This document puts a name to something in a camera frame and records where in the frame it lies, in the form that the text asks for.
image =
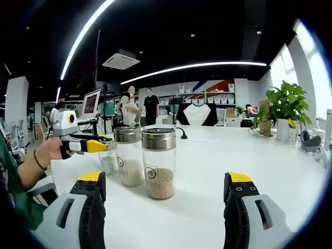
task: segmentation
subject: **white shirt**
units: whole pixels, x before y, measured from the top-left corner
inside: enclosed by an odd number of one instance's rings
[[[137,113],[127,110],[126,109],[127,106],[133,107],[137,110],[139,110],[139,109],[138,109],[137,105],[131,101],[128,102],[127,104],[122,104],[123,124],[126,126],[129,126],[130,124],[135,123],[135,117],[136,117]]]
[[[191,126],[201,126],[208,117],[211,109],[207,105],[189,105],[183,112]]]

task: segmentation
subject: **green plant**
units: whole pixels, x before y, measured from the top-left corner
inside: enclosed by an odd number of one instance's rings
[[[265,113],[264,106],[259,109],[258,117],[254,119],[253,128],[258,127],[258,124],[271,120],[275,125],[277,119],[292,119],[297,120],[300,125],[311,124],[310,118],[304,113],[304,110],[309,110],[308,104],[305,102],[307,94],[301,86],[296,84],[289,84],[283,81],[281,88],[272,87],[273,90],[267,90],[266,96],[270,103],[269,112]]]
[[[242,115],[242,113],[244,112],[244,108],[242,106],[234,107],[234,109],[237,110],[237,113],[239,115]]]

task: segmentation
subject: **ceiling vent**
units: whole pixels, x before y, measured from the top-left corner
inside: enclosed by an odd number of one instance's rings
[[[125,70],[133,65],[138,64],[140,61],[136,56],[123,49],[119,49],[118,53],[112,55],[108,60],[103,63],[103,66],[112,67],[120,70]]]

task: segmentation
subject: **air conditioner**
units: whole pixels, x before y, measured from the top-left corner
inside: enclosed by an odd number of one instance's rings
[[[103,66],[125,70],[133,65],[138,64],[139,62],[139,60],[136,60],[133,57],[126,56],[121,53],[115,53],[103,63]]]

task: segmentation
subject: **window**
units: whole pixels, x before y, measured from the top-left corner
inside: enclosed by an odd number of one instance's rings
[[[274,87],[280,88],[283,80],[287,83],[298,85],[292,57],[286,45],[284,45],[270,66]]]
[[[299,21],[297,23],[294,31],[298,36],[309,62],[309,68],[315,89],[316,115],[319,118],[326,119],[326,110],[332,108],[332,91],[324,60],[309,31],[302,22]]]

